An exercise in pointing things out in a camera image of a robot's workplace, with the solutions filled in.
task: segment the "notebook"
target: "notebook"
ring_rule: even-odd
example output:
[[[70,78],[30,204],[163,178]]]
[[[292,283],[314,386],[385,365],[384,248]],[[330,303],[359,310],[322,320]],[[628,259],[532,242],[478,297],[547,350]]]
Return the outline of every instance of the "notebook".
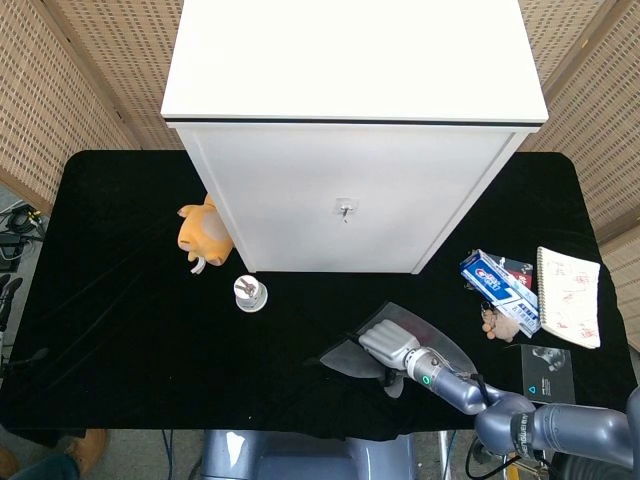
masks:
[[[538,305],[542,328],[586,348],[600,346],[600,264],[538,247]]]

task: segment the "woven wall panel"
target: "woven wall panel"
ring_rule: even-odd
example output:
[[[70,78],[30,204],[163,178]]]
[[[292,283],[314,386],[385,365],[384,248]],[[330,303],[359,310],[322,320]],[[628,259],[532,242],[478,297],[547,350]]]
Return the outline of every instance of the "woven wall panel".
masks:
[[[587,57],[522,150],[575,163],[594,228],[640,205],[640,1]]]
[[[160,117],[181,0],[56,0],[66,22],[125,106],[147,148],[182,148]],[[520,0],[541,81],[602,1]]]
[[[520,0],[540,83],[564,58],[603,0]]]
[[[72,154],[131,145],[30,1],[0,2],[0,38],[2,180],[48,210]]]
[[[618,294],[629,342],[640,347],[640,238],[604,256]]]
[[[166,127],[160,106],[180,22],[180,0],[57,0],[127,109],[146,148],[183,148]]]

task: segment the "white cabinet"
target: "white cabinet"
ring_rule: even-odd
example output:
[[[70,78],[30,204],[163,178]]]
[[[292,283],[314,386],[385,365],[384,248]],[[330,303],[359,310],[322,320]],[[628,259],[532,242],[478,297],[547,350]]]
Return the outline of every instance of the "white cabinet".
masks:
[[[162,114],[249,271],[413,273],[547,118],[516,0],[185,0]]]

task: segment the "table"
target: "table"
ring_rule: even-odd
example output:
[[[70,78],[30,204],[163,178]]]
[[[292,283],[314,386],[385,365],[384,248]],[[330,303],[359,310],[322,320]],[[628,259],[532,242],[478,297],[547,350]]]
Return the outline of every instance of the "table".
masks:
[[[182,151],[86,151],[69,160],[12,360],[50,352],[4,381],[6,428],[235,428],[369,439],[471,428],[471,418],[417,384],[393,400],[376,381],[313,359],[393,301],[454,339],[492,383],[506,344],[485,339],[480,298],[463,288],[458,264],[468,252],[535,263],[544,245],[601,262],[571,162],[518,153],[421,274],[259,273],[269,301],[245,314],[233,300],[233,280],[245,273],[235,252],[195,276],[176,246],[177,210],[204,195]],[[546,332],[533,342],[571,350],[578,403],[624,410],[636,381],[606,268],[598,303],[601,348]]]

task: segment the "stuffed animal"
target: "stuffed animal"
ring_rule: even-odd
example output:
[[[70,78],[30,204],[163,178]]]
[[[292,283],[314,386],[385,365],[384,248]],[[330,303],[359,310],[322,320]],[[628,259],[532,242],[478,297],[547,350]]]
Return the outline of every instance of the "stuffed animal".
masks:
[[[482,304],[482,331],[487,334],[489,340],[499,338],[507,343],[513,341],[513,337],[520,331],[518,322],[507,317],[502,312],[494,310],[488,303]]]
[[[222,265],[233,248],[233,241],[211,196],[205,197],[203,205],[182,207],[178,215],[184,218],[178,234],[178,247],[189,252],[187,259],[190,262],[198,260],[191,273],[202,272],[205,262],[216,267]]]

